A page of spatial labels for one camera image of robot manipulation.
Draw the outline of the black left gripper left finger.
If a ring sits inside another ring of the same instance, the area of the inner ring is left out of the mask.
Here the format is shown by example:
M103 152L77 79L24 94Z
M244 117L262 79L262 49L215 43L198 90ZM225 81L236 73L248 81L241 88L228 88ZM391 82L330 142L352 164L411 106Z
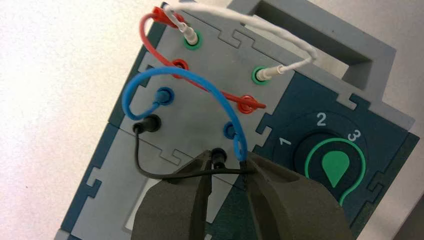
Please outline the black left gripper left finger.
M171 174L139 168L159 179L145 194L135 214L132 240L203 240L208 198L212 191L211 152L200 155Z

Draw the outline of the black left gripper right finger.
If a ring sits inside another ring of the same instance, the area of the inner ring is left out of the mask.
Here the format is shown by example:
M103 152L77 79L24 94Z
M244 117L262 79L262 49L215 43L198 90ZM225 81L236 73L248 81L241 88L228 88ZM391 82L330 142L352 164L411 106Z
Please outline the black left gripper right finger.
M253 152L245 178L259 240L352 240L343 208L321 183Z

